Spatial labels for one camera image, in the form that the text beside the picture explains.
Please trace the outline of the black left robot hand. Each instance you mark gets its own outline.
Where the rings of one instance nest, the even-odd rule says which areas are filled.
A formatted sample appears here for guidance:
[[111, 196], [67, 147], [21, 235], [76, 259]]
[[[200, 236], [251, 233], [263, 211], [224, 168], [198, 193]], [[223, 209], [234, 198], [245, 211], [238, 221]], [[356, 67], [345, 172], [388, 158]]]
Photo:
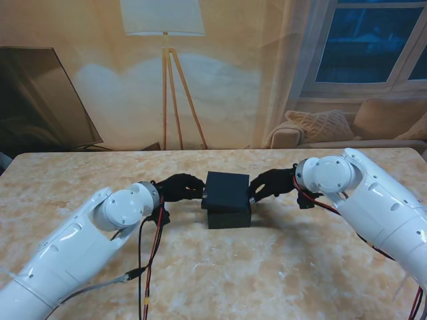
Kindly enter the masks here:
[[154, 186], [165, 202], [178, 202], [201, 199], [205, 183], [193, 175], [179, 173], [154, 183]]

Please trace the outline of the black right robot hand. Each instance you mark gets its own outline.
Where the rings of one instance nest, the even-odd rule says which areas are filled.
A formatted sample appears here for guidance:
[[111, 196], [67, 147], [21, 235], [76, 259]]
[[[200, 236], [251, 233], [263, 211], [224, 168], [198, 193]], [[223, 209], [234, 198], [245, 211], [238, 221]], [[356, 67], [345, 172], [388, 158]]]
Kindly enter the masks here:
[[257, 203], [271, 195], [278, 197], [295, 189], [295, 169], [270, 169], [253, 179], [248, 187], [250, 203]]

